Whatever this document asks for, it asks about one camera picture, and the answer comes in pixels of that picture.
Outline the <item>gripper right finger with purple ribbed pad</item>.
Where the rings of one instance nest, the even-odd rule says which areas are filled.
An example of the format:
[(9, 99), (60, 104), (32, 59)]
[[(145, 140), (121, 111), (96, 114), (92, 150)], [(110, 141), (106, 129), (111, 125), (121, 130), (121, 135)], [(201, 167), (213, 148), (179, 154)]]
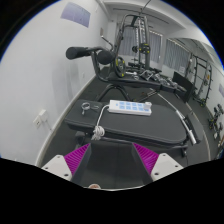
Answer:
[(182, 169), (167, 153), (158, 154), (137, 143), (132, 144), (132, 156), (143, 182), (154, 182)]

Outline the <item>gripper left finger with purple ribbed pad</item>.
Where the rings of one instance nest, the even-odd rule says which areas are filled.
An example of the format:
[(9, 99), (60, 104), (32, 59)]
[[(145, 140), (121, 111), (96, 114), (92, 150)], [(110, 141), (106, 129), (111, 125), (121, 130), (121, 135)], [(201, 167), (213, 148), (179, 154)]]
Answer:
[(81, 146), (67, 155), (56, 155), (42, 169), (71, 182), (80, 182), (91, 156), (91, 144)]

